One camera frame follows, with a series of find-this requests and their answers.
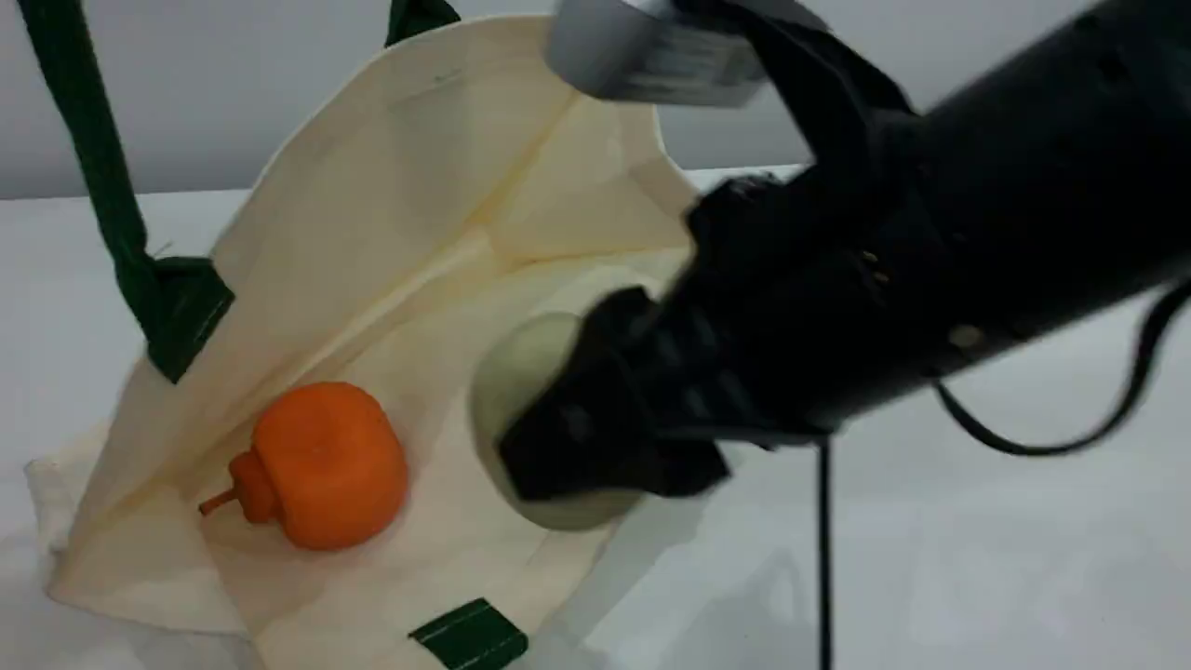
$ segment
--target white wall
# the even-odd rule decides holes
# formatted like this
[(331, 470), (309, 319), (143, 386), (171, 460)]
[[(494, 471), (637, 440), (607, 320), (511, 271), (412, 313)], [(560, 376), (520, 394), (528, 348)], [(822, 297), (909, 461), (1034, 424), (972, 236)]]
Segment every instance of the white wall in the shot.
[[(1090, 0), (810, 0), (918, 105)], [(464, 17), (553, 0), (454, 0)], [(386, 0), (93, 0), (85, 4), (139, 190), (244, 187), (385, 37)], [(746, 111), (671, 108), (684, 167), (794, 162), (805, 148), (772, 92)], [(14, 0), (0, 5), (0, 198), (82, 193)]]

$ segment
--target tote bag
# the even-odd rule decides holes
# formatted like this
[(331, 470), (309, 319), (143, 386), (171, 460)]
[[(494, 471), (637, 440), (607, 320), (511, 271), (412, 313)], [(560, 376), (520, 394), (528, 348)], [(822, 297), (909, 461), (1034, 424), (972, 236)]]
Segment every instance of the tote bag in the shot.
[[(480, 464), (467, 396), (528, 318), (661, 290), (680, 269), (694, 190), (654, 109), (556, 79), (543, 17), (420, 32), (285, 143), (208, 258), (151, 258), (77, 2), (23, 10), (148, 342), (111, 425), (27, 470), (49, 594), (244, 635), (270, 670), (485, 670), (524, 652), (616, 522), (557, 532), (515, 512)], [(394, 25), (449, 20), (429, 15), (410, 29), (394, 10)], [(200, 519), (260, 413), (322, 381), (367, 390), (405, 445), (394, 524), (310, 552), (236, 506)]]

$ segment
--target green bag handle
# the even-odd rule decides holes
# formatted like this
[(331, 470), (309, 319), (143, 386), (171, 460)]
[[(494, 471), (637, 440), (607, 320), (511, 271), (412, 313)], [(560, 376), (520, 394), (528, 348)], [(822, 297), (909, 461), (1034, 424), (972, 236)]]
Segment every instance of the green bag handle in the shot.
[[(74, 143), (120, 293), (145, 334), (149, 359), (176, 384), (236, 296), (211, 258), (155, 258), (145, 250), (144, 218), (104, 92), (82, 0), (18, 0), (18, 5)], [(393, 0), (385, 45), (457, 20), (445, 0)]]

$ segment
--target round object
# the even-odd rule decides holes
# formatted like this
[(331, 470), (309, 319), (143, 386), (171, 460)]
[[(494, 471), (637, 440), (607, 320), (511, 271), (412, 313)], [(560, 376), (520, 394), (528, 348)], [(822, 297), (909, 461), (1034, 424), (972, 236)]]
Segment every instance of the round object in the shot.
[(251, 449), (227, 467), (233, 486), (199, 506), (239, 501), (251, 524), (279, 520), (294, 545), (341, 550), (384, 531), (405, 502), (401, 445), (375, 399), (342, 382), (294, 389), (269, 406)]
[(469, 413), (476, 455), (492, 483), (522, 516), (550, 531), (587, 531), (624, 516), (637, 491), (594, 491), (549, 502), (517, 496), (497, 442), (567, 361), (579, 333), (579, 317), (545, 313), (526, 320), (497, 343), (476, 368)]

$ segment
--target canvas bag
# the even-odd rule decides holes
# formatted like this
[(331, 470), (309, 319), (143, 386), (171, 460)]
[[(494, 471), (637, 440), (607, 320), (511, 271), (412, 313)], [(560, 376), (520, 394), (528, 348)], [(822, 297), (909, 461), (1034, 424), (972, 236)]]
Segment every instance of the canvas bag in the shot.
[[(532, 314), (659, 290), (687, 256), (694, 193), (653, 108), (584, 99), (549, 73), (547, 25), (472, 21), (387, 50), (274, 156), (210, 262), (167, 268), (160, 284), (199, 282), (212, 317), (181, 339), (193, 356), (146, 325), (110, 430), (30, 468), (52, 597), (244, 633), (288, 670), (441, 668), (410, 633), (484, 599), (532, 634), (575, 590), (612, 527), (550, 533), (504, 503), (470, 444), (470, 374)], [(405, 444), (398, 521), (337, 553), (235, 509), (200, 524), (195, 503), (226, 487), (261, 409), (325, 380), (373, 394)], [(495, 659), (456, 666), (480, 660)]]

